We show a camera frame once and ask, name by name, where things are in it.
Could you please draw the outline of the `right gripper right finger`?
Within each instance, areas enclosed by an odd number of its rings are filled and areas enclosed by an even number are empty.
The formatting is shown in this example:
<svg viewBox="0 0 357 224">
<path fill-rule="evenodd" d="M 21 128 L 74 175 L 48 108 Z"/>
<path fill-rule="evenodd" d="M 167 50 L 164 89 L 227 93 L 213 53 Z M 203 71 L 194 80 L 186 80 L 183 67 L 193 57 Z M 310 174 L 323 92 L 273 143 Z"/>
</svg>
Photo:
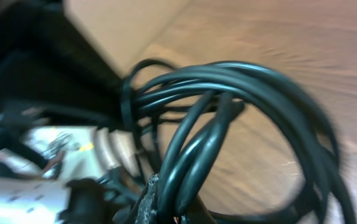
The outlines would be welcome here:
<svg viewBox="0 0 357 224">
<path fill-rule="evenodd" d="M 197 195 L 181 217 L 181 224 L 217 224 L 217 222 L 209 213 L 200 196 Z"/>
</svg>

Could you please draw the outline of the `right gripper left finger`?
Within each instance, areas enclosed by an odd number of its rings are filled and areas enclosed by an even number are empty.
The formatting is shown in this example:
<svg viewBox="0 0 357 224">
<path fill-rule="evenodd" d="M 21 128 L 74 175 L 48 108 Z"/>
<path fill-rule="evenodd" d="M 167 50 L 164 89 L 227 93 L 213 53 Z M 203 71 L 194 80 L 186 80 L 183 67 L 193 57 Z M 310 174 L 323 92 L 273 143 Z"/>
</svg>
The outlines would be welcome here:
<svg viewBox="0 0 357 224">
<path fill-rule="evenodd" d="M 150 176 L 138 202 L 134 224 L 157 224 L 158 182 L 158 174 Z"/>
</svg>

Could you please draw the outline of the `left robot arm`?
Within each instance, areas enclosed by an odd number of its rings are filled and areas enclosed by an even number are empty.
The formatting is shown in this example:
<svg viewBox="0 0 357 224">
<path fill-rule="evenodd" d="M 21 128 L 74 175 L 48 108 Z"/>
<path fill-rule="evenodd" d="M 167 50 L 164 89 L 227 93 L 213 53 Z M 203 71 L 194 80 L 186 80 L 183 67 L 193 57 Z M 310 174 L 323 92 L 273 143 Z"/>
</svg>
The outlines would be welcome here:
<svg viewBox="0 0 357 224">
<path fill-rule="evenodd" d="M 0 115 L 25 128 L 39 108 L 52 124 L 123 128 L 122 80 L 64 13 L 63 1 L 0 1 Z M 116 206 L 92 179 L 0 177 L 0 223 L 112 223 Z"/>
</svg>

